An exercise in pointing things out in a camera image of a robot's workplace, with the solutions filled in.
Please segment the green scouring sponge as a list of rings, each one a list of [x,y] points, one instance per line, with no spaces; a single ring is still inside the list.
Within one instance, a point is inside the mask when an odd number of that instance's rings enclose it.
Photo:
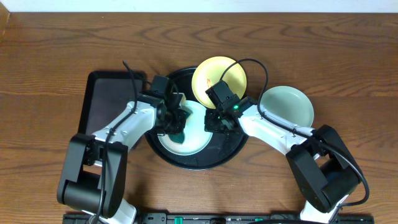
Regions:
[[[185,140],[185,134],[184,133],[169,134],[169,138],[172,142],[176,144],[183,144]]]

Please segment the light blue plate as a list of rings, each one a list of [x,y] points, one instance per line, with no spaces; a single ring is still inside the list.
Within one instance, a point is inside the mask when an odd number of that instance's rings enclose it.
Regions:
[[[300,90],[291,86],[276,86],[262,94],[262,109],[299,126],[311,127],[314,120],[312,102]]]
[[[206,108],[196,102],[187,100],[184,108],[188,109],[190,116],[186,120],[183,133],[185,140],[183,144],[176,144],[169,138],[169,134],[159,136],[161,145],[169,152],[179,156],[189,156],[198,153],[210,142],[213,133],[206,132],[204,127]]]

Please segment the yellow plate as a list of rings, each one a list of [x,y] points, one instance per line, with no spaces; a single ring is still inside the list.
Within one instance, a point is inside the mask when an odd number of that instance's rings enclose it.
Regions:
[[[235,60],[217,56],[203,61],[192,76],[192,90],[195,98],[205,107],[215,109],[215,105],[205,93],[207,89],[219,82],[223,72],[235,62]],[[247,78],[243,67],[236,64],[223,76],[230,90],[242,98],[247,87]]]

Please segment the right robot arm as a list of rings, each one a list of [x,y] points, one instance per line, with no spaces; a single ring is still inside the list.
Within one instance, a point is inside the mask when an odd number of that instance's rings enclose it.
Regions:
[[[240,129],[286,157],[306,199],[301,220],[332,223],[339,210],[347,206],[345,200],[356,187],[368,186],[359,165],[331,126],[299,126],[250,97],[212,96],[210,100],[228,130]]]

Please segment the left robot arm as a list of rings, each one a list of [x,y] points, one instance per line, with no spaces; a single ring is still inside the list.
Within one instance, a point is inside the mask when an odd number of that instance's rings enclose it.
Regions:
[[[153,131],[181,133],[186,97],[138,95],[112,122],[91,135],[75,134],[68,145],[57,201],[90,214],[90,223],[134,223],[136,208],[124,198],[127,154],[141,136]]]

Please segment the round black tray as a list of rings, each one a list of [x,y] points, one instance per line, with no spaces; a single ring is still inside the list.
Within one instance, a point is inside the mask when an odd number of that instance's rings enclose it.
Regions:
[[[186,101],[197,101],[192,91],[192,76],[195,67],[183,68],[168,75],[177,85],[179,92],[184,93]],[[220,166],[232,159],[245,145],[248,135],[243,132],[213,133],[210,142],[198,153],[179,156],[164,148],[159,136],[145,133],[147,142],[154,152],[168,163],[190,170],[204,170]]]

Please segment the black rectangular tray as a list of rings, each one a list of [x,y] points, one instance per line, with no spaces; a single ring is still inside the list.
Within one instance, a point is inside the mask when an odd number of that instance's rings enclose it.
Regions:
[[[125,117],[134,103],[134,90],[128,72],[94,71],[88,76],[78,132],[92,135],[112,128],[116,118]],[[152,125],[148,104],[138,104],[133,115],[116,128],[111,142],[133,148]]]

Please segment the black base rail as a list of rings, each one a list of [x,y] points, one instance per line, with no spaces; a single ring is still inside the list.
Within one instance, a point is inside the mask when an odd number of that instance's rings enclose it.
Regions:
[[[166,213],[142,213],[133,221],[133,224],[239,224],[239,223],[304,223],[296,214],[275,215],[168,215]],[[336,224],[374,224],[372,216],[338,215],[331,223]]]

